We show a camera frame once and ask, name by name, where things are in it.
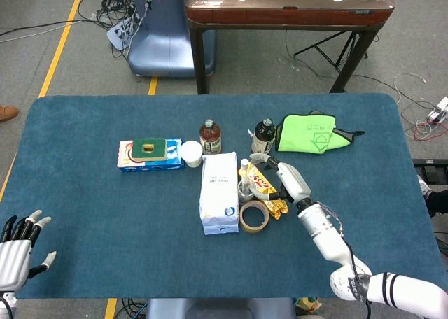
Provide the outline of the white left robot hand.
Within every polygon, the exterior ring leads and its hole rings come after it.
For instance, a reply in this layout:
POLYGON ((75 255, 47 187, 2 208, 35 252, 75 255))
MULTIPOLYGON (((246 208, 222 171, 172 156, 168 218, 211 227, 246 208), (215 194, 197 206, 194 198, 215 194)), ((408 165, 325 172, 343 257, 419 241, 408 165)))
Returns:
POLYGON ((11 216, 1 230, 1 291, 17 292, 27 280, 47 271, 57 253, 48 253, 44 261, 31 267, 31 257, 41 230, 51 221, 38 209, 20 220, 11 216))

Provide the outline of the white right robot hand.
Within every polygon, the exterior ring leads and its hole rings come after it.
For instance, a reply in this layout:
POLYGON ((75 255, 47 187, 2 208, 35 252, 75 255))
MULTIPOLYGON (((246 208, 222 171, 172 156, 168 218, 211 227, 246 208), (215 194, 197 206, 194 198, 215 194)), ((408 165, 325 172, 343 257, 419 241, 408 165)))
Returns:
POLYGON ((311 206, 312 191, 300 172, 292 165, 280 162, 277 158, 265 153, 250 154, 252 164, 266 163, 266 165, 276 171, 277 176, 281 180, 282 188, 275 193, 261 193, 256 189, 254 183, 249 185, 251 193, 259 200, 288 200, 297 206, 299 210, 304 210, 311 206))

